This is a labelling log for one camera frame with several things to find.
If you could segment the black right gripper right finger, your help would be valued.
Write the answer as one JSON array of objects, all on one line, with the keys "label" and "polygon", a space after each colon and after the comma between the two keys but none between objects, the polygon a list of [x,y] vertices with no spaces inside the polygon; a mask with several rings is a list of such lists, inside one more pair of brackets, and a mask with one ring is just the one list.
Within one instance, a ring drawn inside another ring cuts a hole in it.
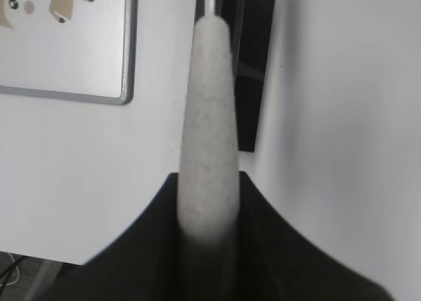
[{"label": "black right gripper right finger", "polygon": [[236,300],[392,300],[296,231],[245,172],[239,192]]}]

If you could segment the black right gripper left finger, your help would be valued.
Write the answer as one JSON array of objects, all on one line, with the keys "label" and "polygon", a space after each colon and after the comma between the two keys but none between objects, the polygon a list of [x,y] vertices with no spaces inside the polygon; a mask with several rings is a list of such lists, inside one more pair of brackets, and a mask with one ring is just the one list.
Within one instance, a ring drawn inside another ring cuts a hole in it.
[{"label": "black right gripper left finger", "polygon": [[180,300],[177,185],[178,175],[169,174],[119,238],[35,300]]}]

